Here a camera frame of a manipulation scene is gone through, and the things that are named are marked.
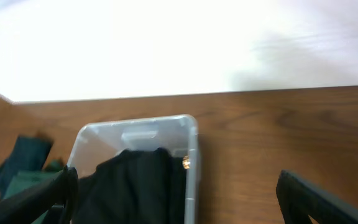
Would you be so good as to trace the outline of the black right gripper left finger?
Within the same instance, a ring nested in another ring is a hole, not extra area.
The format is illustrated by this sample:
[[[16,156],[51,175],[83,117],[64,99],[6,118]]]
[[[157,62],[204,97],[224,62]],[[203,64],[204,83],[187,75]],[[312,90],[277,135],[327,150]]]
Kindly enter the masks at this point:
[[[70,223],[78,201],[78,175],[64,167],[51,178],[0,201],[0,223]]]

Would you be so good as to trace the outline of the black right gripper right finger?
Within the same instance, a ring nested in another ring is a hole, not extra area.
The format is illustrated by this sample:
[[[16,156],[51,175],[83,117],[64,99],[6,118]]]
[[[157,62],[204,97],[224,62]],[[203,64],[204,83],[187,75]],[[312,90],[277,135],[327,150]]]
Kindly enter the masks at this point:
[[[289,170],[281,171],[276,196],[285,223],[358,224],[357,208]]]

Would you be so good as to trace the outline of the clear plastic storage bin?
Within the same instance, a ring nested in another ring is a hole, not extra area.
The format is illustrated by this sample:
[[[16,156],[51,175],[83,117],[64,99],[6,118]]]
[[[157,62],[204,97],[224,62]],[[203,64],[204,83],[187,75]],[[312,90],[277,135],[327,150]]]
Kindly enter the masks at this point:
[[[187,158],[185,224],[198,218],[201,154],[198,123],[189,114],[90,123],[77,134],[67,166],[79,177],[91,175],[96,166],[125,149],[151,151],[163,147],[171,156]]]

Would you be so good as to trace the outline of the plain black garment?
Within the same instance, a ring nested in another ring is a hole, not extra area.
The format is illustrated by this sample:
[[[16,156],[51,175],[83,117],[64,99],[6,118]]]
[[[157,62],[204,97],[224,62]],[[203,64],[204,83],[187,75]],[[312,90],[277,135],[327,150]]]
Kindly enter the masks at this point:
[[[164,148],[124,150],[79,180],[73,223],[185,221],[186,169]]]

